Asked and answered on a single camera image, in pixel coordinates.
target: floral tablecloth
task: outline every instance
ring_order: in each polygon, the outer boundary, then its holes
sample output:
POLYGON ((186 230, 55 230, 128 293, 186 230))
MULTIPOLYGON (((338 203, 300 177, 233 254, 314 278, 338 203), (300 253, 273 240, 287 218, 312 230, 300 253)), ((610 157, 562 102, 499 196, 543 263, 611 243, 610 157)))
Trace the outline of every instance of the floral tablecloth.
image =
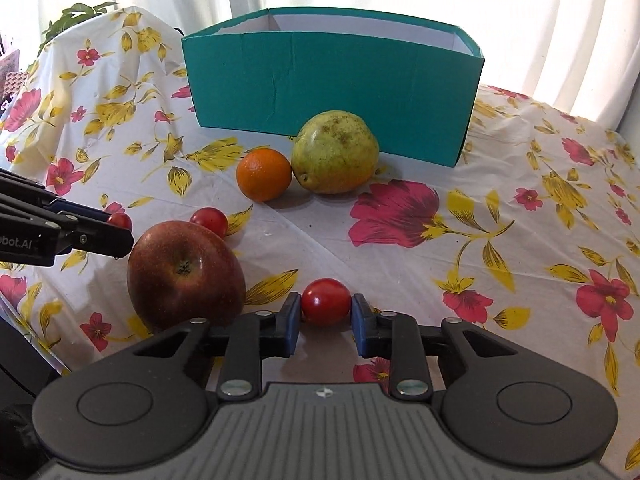
MULTIPOLYGON (((587 373, 620 410, 604 464, 640 475, 640 173, 617 133, 482 87, 455 168, 382 154, 353 194, 294 182, 264 205, 238 191, 235 164, 257 146, 289 155, 290 139, 201 128, 190 97, 178 32, 138 8, 94 18, 31 66, 2 117, 4 167, 126 211, 136 237, 222 209, 247 311, 334 277, 377 308, 421 324, 455 314, 587 373)), ((51 268, 0 263, 4 314, 52 365, 76 370, 148 337, 126 265, 84 251, 51 268)), ((303 326, 295 356, 266 360, 264 378, 384 385, 388 362, 361 360, 346 325, 303 326)))

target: red flower print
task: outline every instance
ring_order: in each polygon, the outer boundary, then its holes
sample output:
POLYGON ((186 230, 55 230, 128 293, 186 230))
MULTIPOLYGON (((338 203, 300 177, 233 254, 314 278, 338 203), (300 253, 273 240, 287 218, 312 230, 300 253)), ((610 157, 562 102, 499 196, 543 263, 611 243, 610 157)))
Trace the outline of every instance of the red flower print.
POLYGON ((623 224, 631 225, 631 220, 629 219, 629 215, 626 214, 625 210, 622 209, 621 207, 616 209, 616 215, 618 215, 618 218, 622 220, 623 224))
POLYGON ((100 54, 94 48, 89 50, 78 50, 78 64, 84 66, 93 66, 95 61, 100 59, 100 54))
POLYGON ((535 189, 525 189, 519 187, 516 189, 517 195, 514 196, 518 204, 522 204, 527 211, 535 211, 542 207, 542 200, 538 198, 538 192, 535 189))
POLYGON ((574 117, 574 116, 572 116, 572 115, 564 114, 564 113, 560 112, 560 116, 561 116, 563 119, 566 119, 567 121, 569 121, 570 123, 578 124, 578 121, 576 121, 576 120, 575 120, 575 117, 574 117))
POLYGON ((607 339, 612 343, 618 332, 618 318, 628 321, 634 310, 625 298, 629 287, 622 280, 609 281, 597 270, 589 271, 593 285, 583 285, 575 293, 575 303, 589 317, 600 316, 607 339))
POLYGON ((167 117, 166 114, 162 110, 158 110, 154 114, 154 122, 157 123, 158 121, 164 121, 165 123, 170 123, 171 119, 169 117, 167 117))
POLYGON ((514 99, 516 97, 519 97, 520 99, 529 99, 528 95, 518 94, 517 92, 512 92, 511 90, 505 90, 504 88, 498 88, 497 86, 489 85, 489 88, 491 88, 492 90, 495 90, 496 92, 498 92, 498 94, 506 95, 507 97, 511 97, 514 99))
POLYGON ((13 162, 15 160, 15 146, 7 146, 4 151, 4 156, 6 157, 6 160, 13 162))
POLYGON ((39 88, 23 92, 4 121, 4 129, 8 132, 14 132, 20 128, 38 109, 41 97, 42 92, 39 88))
POLYGON ((385 393, 389 391, 389 365, 382 357, 374 357, 368 365, 353 367, 353 381, 356 383, 380 383, 385 393))
POLYGON ((469 323, 486 323, 486 308, 494 303, 474 290, 462 292, 444 292, 442 302, 456 313, 460 319, 469 323))
POLYGON ((71 112, 71 122, 77 123, 78 121, 82 121, 85 113, 86 109, 79 106, 78 110, 76 110, 75 112, 71 112))
POLYGON ((595 164, 587 149, 577 140, 564 138, 562 139, 562 147, 569 154, 569 158, 572 161, 586 164, 587 166, 593 166, 595 164))
POLYGON ((3 274, 0 276, 0 292, 13 308, 18 308, 18 303, 27 293, 27 279, 3 274))
POLYGON ((618 196, 624 196, 625 195, 625 190, 622 189, 620 186, 617 186, 616 184, 609 184, 609 187, 611 188, 611 190, 618 196))
POLYGON ((358 221, 349 229, 349 238, 356 247, 415 247, 428 239, 424 236, 426 227, 433 224, 439 207, 438 194, 420 182, 371 184, 370 193, 362 193, 351 209, 351 216, 358 221))
POLYGON ((61 158, 58 165, 51 164, 47 171, 47 187, 53 186, 60 196, 71 191, 71 185, 84 176, 84 171, 74 171, 74 164, 68 158, 61 158))
POLYGON ((183 86, 177 92, 174 92, 171 97, 191 97, 191 88, 189 85, 183 86))
POLYGON ((107 348, 109 342, 106 337, 109 335, 109 332, 111 332, 111 323, 103 323, 100 312, 91 314, 89 323, 82 323, 80 328, 98 349, 98 352, 102 352, 107 348))
POLYGON ((107 207, 104 208, 105 213, 124 213, 124 208, 122 204, 118 204, 117 202, 111 202, 107 207))

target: red cherry tomato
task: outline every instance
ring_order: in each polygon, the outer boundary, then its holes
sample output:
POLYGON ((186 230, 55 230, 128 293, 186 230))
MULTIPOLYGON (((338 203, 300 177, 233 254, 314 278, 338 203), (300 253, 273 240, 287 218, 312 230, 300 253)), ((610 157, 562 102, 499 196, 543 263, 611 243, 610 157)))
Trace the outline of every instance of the red cherry tomato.
POLYGON ((131 231, 133 229, 133 224, 131 222, 131 218, 126 213, 114 213, 107 219, 107 224, 116 225, 118 227, 122 227, 123 229, 128 229, 131 231))
POLYGON ((226 215, 214 207, 203 207, 198 209, 189 222, 206 227, 209 231, 214 232, 220 238, 226 236, 226 229, 229 227, 229 221, 226 215))
POLYGON ((322 278, 309 283, 302 293, 300 307, 307 322, 318 326, 333 325, 351 310, 351 293, 339 281, 322 278))

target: teal cardboard box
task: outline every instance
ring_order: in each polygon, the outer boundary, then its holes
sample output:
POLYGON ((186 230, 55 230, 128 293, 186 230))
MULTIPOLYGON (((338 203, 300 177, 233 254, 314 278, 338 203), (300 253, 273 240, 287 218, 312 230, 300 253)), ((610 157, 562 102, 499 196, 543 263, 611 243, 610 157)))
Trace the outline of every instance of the teal cardboard box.
POLYGON ((454 166, 484 58, 460 28, 372 10, 252 12, 182 40, 201 126, 295 136, 359 115, 383 152, 454 166))

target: apple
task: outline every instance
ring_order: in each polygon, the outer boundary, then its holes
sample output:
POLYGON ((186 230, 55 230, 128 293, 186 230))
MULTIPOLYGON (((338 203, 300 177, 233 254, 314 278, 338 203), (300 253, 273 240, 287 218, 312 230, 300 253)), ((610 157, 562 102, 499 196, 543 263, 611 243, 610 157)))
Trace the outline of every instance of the apple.
POLYGON ((136 313, 155 333, 193 317, 228 325, 246 294, 231 249, 207 228, 181 220, 156 224, 138 239, 129 255, 127 288, 136 313))

